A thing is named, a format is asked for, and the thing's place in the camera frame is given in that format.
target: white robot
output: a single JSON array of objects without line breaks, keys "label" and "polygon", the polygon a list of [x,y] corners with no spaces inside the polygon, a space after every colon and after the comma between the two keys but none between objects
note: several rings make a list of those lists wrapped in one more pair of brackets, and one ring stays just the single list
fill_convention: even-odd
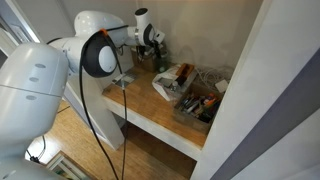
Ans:
[{"label": "white robot", "polygon": [[[109,29],[116,47],[157,46],[163,41],[164,34],[152,27],[147,9],[137,10],[135,16],[137,26],[127,27],[111,14],[83,11],[75,19],[75,37],[51,46],[22,44],[8,57],[0,69],[0,179],[61,178],[25,160],[25,152],[34,138],[51,129],[68,75],[79,71],[81,55],[86,56],[84,69],[91,76],[108,76],[115,70],[114,46],[98,36],[90,38],[94,33]],[[87,51],[82,54],[85,44]]]}]

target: wooden shelf top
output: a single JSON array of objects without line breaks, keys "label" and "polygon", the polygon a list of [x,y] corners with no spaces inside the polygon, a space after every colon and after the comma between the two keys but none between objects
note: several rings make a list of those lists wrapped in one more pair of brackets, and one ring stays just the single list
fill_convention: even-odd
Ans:
[{"label": "wooden shelf top", "polygon": [[[207,135],[175,121],[173,105],[153,88],[151,82],[156,73],[136,67],[130,71],[137,75],[137,79],[126,87],[127,108],[203,147]],[[117,85],[108,86],[103,95],[121,105],[124,104],[121,88]]]}]

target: black cable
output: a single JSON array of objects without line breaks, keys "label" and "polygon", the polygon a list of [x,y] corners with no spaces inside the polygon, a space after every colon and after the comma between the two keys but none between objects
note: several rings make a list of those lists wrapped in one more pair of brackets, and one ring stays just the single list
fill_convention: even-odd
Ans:
[{"label": "black cable", "polygon": [[[117,53],[116,53],[116,46],[114,45],[112,39],[110,36],[104,36],[105,40],[108,42],[108,44],[111,46],[112,52],[116,58],[117,65],[119,67],[120,74],[123,75],[122,68],[120,65],[120,61],[118,59]],[[121,179],[124,179],[124,170],[125,170],[125,162],[126,162],[126,149],[127,149],[127,137],[128,137],[128,120],[127,120],[127,98],[126,98],[126,90],[124,87],[123,78],[121,78],[121,87],[122,87],[122,94],[123,94],[123,100],[124,100],[124,147],[123,147],[123,158],[122,158],[122,173],[121,173]]]},{"label": "black cable", "polygon": [[92,122],[91,122],[91,119],[90,119],[90,117],[89,117],[89,113],[88,113],[88,110],[87,110],[86,102],[85,102],[85,99],[84,99],[84,93],[83,93],[82,67],[83,67],[84,52],[85,52],[86,49],[88,48],[88,42],[91,41],[92,37],[94,37],[94,36],[95,36],[96,34],[98,34],[98,33],[100,33],[100,31],[96,32],[94,35],[92,35],[92,36],[88,39],[88,41],[84,44],[83,50],[82,50],[82,52],[81,52],[80,66],[79,66],[80,96],[81,96],[81,100],[82,100],[83,109],[84,109],[84,112],[85,112],[85,114],[86,114],[86,117],[87,117],[88,123],[89,123],[89,125],[90,125],[90,128],[91,128],[91,130],[92,130],[92,132],[93,132],[93,135],[94,135],[95,139],[97,140],[97,142],[98,142],[101,150],[103,151],[104,155],[105,155],[106,158],[108,159],[109,164],[110,164],[110,166],[111,166],[111,168],[112,168],[112,171],[113,171],[114,176],[116,177],[117,180],[119,180],[118,175],[117,175],[117,173],[116,173],[116,171],[115,171],[115,168],[114,168],[114,166],[113,166],[113,163],[112,163],[112,161],[111,161],[108,153],[106,152],[106,150],[105,150],[104,147],[102,146],[102,144],[101,144],[101,142],[100,142],[100,139],[98,138],[98,135],[97,135],[97,133],[96,133],[96,131],[95,131],[93,125],[92,125]]},{"label": "black cable", "polygon": [[32,156],[31,156],[31,154],[30,154],[29,150],[27,150],[27,153],[29,154],[29,156],[30,156],[30,158],[31,158]]},{"label": "black cable", "polygon": [[129,27],[128,25],[123,25],[123,26],[119,26],[119,27],[115,27],[115,28],[110,28],[110,29],[106,29],[107,31],[114,31],[114,30],[118,30],[118,29],[122,29],[122,28],[126,28]]},{"label": "black cable", "polygon": [[124,179],[124,166],[125,166],[125,162],[126,162],[126,149],[127,149],[127,138],[128,138],[128,120],[127,120],[127,98],[126,98],[126,91],[125,89],[122,90],[123,93],[123,100],[124,100],[124,119],[125,119],[125,123],[124,123],[124,147],[123,147],[123,159],[122,159],[122,174],[121,174],[121,179]]},{"label": "black cable", "polygon": [[46,151],[47,145],[46,145],[46,139],[44,138],[44,135],[42,136],[42,140],[43,140],[43,150],[41,151],[41,153],[38,156],[38,159],[40,160],[44,154],[44,152]]},{"label": "black cable", "polygon": [[56,41],[56,40],[59,40],[59,39],[62,39],[62,38],[54,38],[54,39],[51,39],[50,41],[47,42],[47,44],[50,44],[50,43],[52,43],[53,41]]},{"label": "black cable", "polygon": [[64,108],[64,109],[61,109],[60,111],[57,112],[57,114],[61,113],[62,111],[67,110],[68,108],[70,108],[70,106],[68,106],[68,107],[66,107],[66,108]]}]

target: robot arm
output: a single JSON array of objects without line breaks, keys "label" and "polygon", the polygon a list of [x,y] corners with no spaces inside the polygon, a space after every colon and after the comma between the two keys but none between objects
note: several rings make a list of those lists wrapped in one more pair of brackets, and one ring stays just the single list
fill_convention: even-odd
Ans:
[{"label": "robot arm", "polygon": [[[107,76],[117,66],[114,47],[153,46],[163,41],[164,34],[153,28],[147,9],[140,9],[135,15],[137,26],[127,27],[111,14],[84,11],[76,17],[75,37],[54,41],[50,44],[53,47],[22,44],[8,57],[0,69],[0,177],[55,177],[24,160],[27,147],[52,127],[68,68],[69,75],[77,73],[80,60],[86,58],[93,64],[92,71],[85,67],[90,75]],[[100,29],[109,30],[108,35],[102,31],[101,36]]]},{"label": "robot arm", "polygon": [[[113,52],[115,47],[123,45],[157,47],[157,44],[164,39],[164,33],[152,26],[146,8],[137,10],[135,17],[137,26],[128,27],[120,18],[112,14],[83,11],[75,18],[75,37],[59,39],[50,45],[66,54],[70,63],[70,73],[78,73],[81,52],[87,44],[90,49],[86,53],[86,58],[90,59],[89,64],[92,67],[85,67],[85,70],[93,77],[108,76],[117,66]],[[101,29],[108,31],[108,36],[115,47],[105,43],[99,36],[90,39]]]}]

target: power cord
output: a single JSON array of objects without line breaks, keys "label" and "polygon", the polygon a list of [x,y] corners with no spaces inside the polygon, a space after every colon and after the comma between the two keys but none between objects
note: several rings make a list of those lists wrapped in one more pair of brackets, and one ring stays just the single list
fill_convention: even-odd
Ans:
[{"label": "power cord", "polygon": [[[117,61],[117,65],[119,67],[119,72],[121,74],[121,76],[123,77],[123,72],[122,72],[122,68],[120,65],[120,61],[118,59],[118,56],[115,52],[115,45],[112,42],[110,36],[104,36],[105,40],[109,43],[109,45],[111,46],[111,49],[113,51],[114,56],[116,57],[116,61]],[[126,162],[126,150],[127,150],[127,138],[128,138],[128,119],[127,119],[127,96],[126,96],[126,90],[125,90],[125,86],[124,86],[124,81],[121,78],[121,88],[122,88],[122,95],[123,95],[123,101],[124,101],[124,147],[123,147],[123,158],[122,158],[122,173],[121,173],[121,179],[124,179],[124,170],[125,170],[125,162]]]},{"label": "power cord", "polygon": [[61,109],[60,111],[58,111],[58,112],[57,112],[57,114],[59,114],[59,113],[61,113],[61,112],[65,111],[65,110],[67,110],[68,108],[70,108],[70,106],[67,106],[67,107],[65,107],[65,108]]},{"label": "power cord", "polygon": [[[94,134],[94,136],[95,136],[95,139],[96,139],[96,141],[98,142],[98,144],[99,144],[101,150],[103,151],[104,155],[105,155],[106,158],[108,159],[108,162],[109,162],[109,164],[110,164],[110,166],[111,166],[111,168],[112,168],[112,171],[113,171],[113,174],[114,174],[115,178],[116,178],[117,180],[119,180],[118,175],[117,175],[117,173],[116,173],[116,171],[115,171],[114,165],[113,165],[113,163],[112,163],[112,161],[111,161],[108,153],[106,152],[106,150],[105,150],[104,147],[102,146],[101,141],[100,141],[100,139],[98,138],[98,135],[97,135],[97,133],[96,133],[96,131],[95,131],[93,125],[92,125],[92,122],[91,122],[91,119],[90,119],[90,117],[89,117],[89,113],[88,113],[88,110],[87,110],[85,98],[84,98],[84,92],[83,92],[83,78],[82,78],[82,67],[83,67],[83,64],[84,64],[84,58],[83,58],[83,57],[84,57],[84,54],[85,54],[85,52],[86,52],[86,50],[87,50],[87,48],[88,48],[88,44],[89,44],[88,42],[90,42],[90,41],[91,41],[96,35],[98,35],[99,33],[102,33],[102,35],[104,36],[105,40],[106,40],[106,41],[108,42],[108,44],[111,46],[111,49],[112,49],[113,54],[114,54],[114,56],[115,56],[115,58],[116,58],[116,61],[117,61],[117,65],[118,65],[118,67],[119,67],[119,71],[120,71],[120,73],[122,74],[122,69],[121,69],[121,66],[120,66],[120,63],[119,63],[119,59],[118,59],[118,56],[117,56],[117,53],[116,53],[116,47],[115,47],[115,45],[113,44],[110,36],[108,36],[107,34],[105,34],[105,32],[103,32],[103,31],[98,31],[98,32],[96,32],[96,33],[93,34],[93,35],[88,39],[88,41],[84,44],[83,49],[82,49],[82,52],[81,52],[81,59],[80,59],[80,66],[79,66],[80,96],[81,96],[81,100],[82,100],[84,112],[85,112],[85,114],[86,114],[86,117],[87,117],[88,123],[89,123],[89,125],[90,125],[90,128],[91,128],[91,130],[92,130],[92,132],[93,132],[93,134]],[[123,165],[122,165],[122,176],[121,176],[122,179],[123,179],[123,178],[124,178],[124,169],[125,169],[125,155],[126,155],[126,141],[127,141],[127,134],[128,134],[128,133],[127,133],[127,132],[128,132],[128,126],[127,126],[126,94],[125,94],[125,88],[124,88],[124,82],[123,82],[123,80],[121,80],[121,82],[122,82],[122,92],[123,92],[124,104],[125,104],[125,135],[124,135],[124,136],[125,136],[125,140],[124,140],[124,153],[123,153]]]},{"label": "power cord", "polygon": [[199,78],[197,78],[196,81],[200,81],[207,86],[207,88],[215,91],[218,91],[215,84],[224,79],[227,82],[230,82],[233,73],[233,69],[231,67],[221,67],[219,69],[197,67],[195,69],[199,75]]},{"label": "power cord", "polygon": [[52,43],[53,41],[56,41],[56,40],[59,40],[59,39],[62,39],[62,38],[54,38],[54,39],[51,39],[50,41],[47,42],[47,44],[49,45],[49,44]]},{"label": "power cord", "polygon": [[27,153],[30,156],[30,161],[38,163],[38,164],[40,164],[40,159],[42,158],[44,152],[46,151],[46,147],[47,147],[46,139],[45,139],[44,135],[42,136],[42,140],[43,140],[43,149],[42,149],[41,153],[37,157],[32,156],[31,153],[29,152],[29,150],[27,150]]},{"label": "power cord", "polygon": [[127,28],[127,27],[129,27],[129,26],[123,25],[123,26],[119,26],[119,27],[115,27],[115,28],[106,29],[106,30],[107,31],[114,31],[114,30],[123,29],[123,28]]}]

